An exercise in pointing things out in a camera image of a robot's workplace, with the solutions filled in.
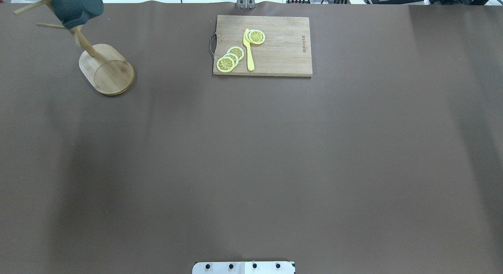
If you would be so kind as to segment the dark teal HOME mug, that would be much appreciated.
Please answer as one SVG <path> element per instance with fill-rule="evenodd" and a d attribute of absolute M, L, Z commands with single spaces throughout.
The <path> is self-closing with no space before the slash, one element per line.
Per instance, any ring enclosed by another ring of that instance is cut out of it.
<path fill-rule="evenodd" d="M 103 0 L 51 0 L 51 5 L 66 29 L 84 25 L 104 12 Z"/>

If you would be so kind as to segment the wooden mug tree rack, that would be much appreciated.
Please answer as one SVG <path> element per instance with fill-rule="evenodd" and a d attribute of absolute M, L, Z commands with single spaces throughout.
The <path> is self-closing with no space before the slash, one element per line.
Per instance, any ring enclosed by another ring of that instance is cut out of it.
<path fill-rule="evenodd" d="M 33 4 L 16 9 L 13 13 L 20 15 L 39 6 L 47 6 L 54 13 L 51 0 L 40 0 Z M 108 44 L 91 43 L 81 32 L 81 26 L 66 29 L 61 25 L 36 23 L 37 26 L 68 30 L 76 45 L 82 46 L 84 52 L 79 58 L 79 68 L 89 83 L 99 93 L 106 96 L 115 96 L 126 91 L 134 82 L 135 71 L 131 63 L 115 48 Z"/>

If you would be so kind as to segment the lemon slice top right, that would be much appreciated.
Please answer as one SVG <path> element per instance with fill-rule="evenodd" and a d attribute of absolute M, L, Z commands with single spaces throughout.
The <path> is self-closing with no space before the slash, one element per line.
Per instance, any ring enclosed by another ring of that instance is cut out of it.
<path fill-rule="evenodd" d="M 216 61 L 216 69 L 221 73 L 230 73 L 236 66 L 233 57 L 225 55 Z"/>

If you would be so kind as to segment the lemon slice middle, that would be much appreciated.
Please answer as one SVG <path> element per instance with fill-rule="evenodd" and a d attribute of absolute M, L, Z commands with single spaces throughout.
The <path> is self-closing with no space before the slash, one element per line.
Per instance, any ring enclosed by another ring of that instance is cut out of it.
<path fill-rule="evenodd" d="M 223 57 L 230 58 L 232 60 L 233 67 L 236 67 L 239 63 L 239 56 L 233 53 L 226 53 Z"/>

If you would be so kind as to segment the bamboo cutting board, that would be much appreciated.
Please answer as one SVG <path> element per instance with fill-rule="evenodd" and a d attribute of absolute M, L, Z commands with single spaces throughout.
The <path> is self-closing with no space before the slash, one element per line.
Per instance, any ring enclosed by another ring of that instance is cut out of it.
<path fill-rule="evenodd" d="M 245 29 L 262 30 L 266 36 L 263 44 L 250 44 L 255 70 L 247 70 L 246 48 L 242 44 Z M 218 15 L 215 31 L 213 73 L 224 75 L 216 69 L 216 61 L 232 46 L 244 51 L 244 58 L 226 75 L 312 77 L 310 20 L 307 17 L 271 17 Z"/>

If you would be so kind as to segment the lemon slice behind front slice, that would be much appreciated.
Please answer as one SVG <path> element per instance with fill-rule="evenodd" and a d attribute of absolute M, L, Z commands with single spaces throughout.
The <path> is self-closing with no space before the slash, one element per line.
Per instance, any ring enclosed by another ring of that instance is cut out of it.
<path fill-rule="evenodd" d="M 246 29 L 245 30 L 245 33 L 244 33 L 244 39 L 247 43 L 249 44 L 252 44 L 252 41 L 250 40 L 250 37 L 249 37 L 249 32 L 250 32 L 250 29 Z"/>

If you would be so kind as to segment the large front lemon slice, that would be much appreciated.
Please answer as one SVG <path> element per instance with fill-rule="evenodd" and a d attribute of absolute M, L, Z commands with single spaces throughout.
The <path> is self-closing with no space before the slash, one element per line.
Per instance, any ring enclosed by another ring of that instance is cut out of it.
<path fill-rule="evenodd" d="M 250 29 L 247 33 L 247 39 L 251 44 L 260 45 L 264 43 L 266 36 L 262 30 Z"/>

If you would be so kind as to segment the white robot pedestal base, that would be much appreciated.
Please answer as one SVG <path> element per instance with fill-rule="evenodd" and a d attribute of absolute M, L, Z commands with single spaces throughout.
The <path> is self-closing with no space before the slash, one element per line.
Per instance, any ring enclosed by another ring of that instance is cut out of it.
<path fill-rule="evenodd" d="M 290 261 L 212 261 L 195 263 L 192 274 L 295 274 Z"/>

